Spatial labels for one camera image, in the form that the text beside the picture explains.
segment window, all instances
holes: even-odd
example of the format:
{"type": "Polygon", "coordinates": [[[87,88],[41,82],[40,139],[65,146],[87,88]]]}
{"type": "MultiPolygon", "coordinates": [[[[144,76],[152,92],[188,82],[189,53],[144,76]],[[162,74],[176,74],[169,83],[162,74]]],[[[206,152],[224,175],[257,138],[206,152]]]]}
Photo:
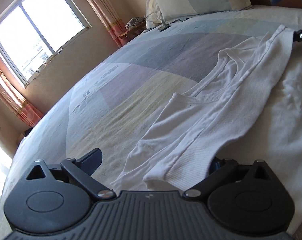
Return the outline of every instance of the window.
{"type": "Polygon", "coordinates": [[[71,0],[19,0],[0,20],[0,53],[27,84],[87,26],[71,0]]]}

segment bed sheet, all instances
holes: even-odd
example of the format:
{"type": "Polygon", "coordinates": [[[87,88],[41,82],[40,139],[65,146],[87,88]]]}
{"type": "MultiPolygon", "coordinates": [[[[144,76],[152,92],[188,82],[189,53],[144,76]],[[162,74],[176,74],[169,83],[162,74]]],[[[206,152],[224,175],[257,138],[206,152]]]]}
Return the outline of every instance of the bed sheet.
{"type": "Polygon", "coordinates": [[[175,92],[183,93],[215,66],[218,52],[281,24],[302,28],[302,9],[255,6],[197,16],[139,35],[82,78],[45,115],[19,146],[0,205],[0,239],[10,227],[3,203],[27,166],[103,152],[93,178],[109,187],[127,154],[146,133],[175,92]]]}

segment silver bolt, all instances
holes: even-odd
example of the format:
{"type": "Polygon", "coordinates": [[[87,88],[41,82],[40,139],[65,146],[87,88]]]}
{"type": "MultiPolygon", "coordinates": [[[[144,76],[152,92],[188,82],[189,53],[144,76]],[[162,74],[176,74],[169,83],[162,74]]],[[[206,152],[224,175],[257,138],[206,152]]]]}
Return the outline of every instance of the silver bolt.
{"type": "Polygon", "coordinates": [[[111,198],[115,195],[115,193],[111,190],[101,190],[98,192],[98,197],[100,198],[111,198]]]}
{"type": "Polygon", "coordinates": [[[199,196],[201,196],[201,191],[199,191],[197,189],[189,189],[185,192],[185,195],[187,197],[199,197],[199,196]]]}

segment striped curtain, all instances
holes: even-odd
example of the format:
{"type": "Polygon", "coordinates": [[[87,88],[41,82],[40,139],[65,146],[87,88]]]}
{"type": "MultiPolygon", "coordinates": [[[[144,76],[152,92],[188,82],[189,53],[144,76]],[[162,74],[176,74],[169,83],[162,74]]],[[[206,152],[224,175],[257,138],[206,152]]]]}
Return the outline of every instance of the striped curtain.
{"type": "Polygon", "coordinates": [[[110,0],[88,0],[95,13],[98,15],[111,37],[121,48],[129,42],[129,39],[117,38],[119,35],[127,31],[123,21],[119,18],[110,0]]]}
{"type": "Polygon", "coordinates": [[[43,114],[11,85],[0,70],[0,99],[10,108],[24,123],[34,127],[43,114]]]}

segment window pane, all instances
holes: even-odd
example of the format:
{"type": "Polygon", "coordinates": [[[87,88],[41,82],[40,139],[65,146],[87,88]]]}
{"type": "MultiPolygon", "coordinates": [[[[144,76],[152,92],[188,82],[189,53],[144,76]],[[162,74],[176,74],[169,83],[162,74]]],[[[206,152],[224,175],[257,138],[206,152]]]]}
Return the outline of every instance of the window pane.
{"type": "Polygon", "coordinates": [[[54,51],[84,29],[65,0],[24,0],[22,6],[54,51]]]}
{"type": "Polygon", "coordinates": [[[27,80],[52,55],[20,7],[0,24],[0,43],[27,80]]]}

